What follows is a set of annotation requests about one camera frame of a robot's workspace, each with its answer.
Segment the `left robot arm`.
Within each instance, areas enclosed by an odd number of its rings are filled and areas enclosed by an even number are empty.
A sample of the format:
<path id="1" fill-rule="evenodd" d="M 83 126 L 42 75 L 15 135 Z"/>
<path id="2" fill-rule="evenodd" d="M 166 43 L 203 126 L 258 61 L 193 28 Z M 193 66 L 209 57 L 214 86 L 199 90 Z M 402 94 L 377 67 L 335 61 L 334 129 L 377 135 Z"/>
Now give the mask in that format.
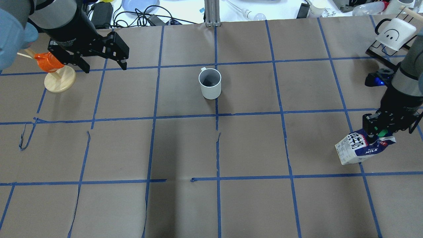
<path id="1" fill-rule="evenodd" d="M 51 39 L 48 51 L 64 65 L 89 73 L 84 57 L 99 56 L 127 69 L 128 45 L 116 32 L 100 35 L 75 0 L 2 0 L 0 12 L 1 70 L 38 39 L 38 28 Z"/>

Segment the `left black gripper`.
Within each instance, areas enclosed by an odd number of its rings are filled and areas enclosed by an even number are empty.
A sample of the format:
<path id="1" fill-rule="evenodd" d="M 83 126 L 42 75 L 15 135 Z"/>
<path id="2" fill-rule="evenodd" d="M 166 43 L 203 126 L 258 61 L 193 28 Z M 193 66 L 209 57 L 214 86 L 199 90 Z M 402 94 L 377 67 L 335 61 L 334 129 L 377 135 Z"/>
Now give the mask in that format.
<path id="1" fill-rule="evenodd" d="M 129 46 L 117 32 L 107 36 L 97 33 L 77 3 L 39 3 L 38 27 L 54 41 L 48 44 L 48 51 L 64 65 L 89 73 L 90 65 L 83 57 L 99 56 L 127 70 Z"/>

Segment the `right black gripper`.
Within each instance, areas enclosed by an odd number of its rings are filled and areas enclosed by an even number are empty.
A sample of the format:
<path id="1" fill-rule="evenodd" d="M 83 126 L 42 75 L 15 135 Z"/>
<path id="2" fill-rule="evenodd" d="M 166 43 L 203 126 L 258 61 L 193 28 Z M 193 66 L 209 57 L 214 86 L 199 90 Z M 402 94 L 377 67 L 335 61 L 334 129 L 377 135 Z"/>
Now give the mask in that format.
<path id="1" fill-rule="evenodd" d="M 373 144 L 378 138 L 377 134 L 383 130 L 390 133 L 408 130 L 412 134 L 423 117 L 417 111 L 422 101 L 421 96 L 410 96 L 395 88 L 387 88 L 376 113 L 363 115 L 363 129 L 368 143 Z"/>

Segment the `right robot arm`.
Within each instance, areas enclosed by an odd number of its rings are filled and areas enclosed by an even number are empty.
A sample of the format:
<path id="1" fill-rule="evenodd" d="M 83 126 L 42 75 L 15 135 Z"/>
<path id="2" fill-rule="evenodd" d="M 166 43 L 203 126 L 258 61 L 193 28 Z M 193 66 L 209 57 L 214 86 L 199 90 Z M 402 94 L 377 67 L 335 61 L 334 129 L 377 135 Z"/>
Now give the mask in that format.
<path id="1" fill-rule="evenodd" d="M 396 66 L 385 62 L 387 69 L 369 73 L 367 87 L 386 86 L 380 107 L 374 114 L 362 117 L 363 129 L 368 137 L 383 137 L 406 131 L 410 134 L 422 119 L 418 109 L 422 106 L 423 36 L 419 31 L 408 53 Z"/>

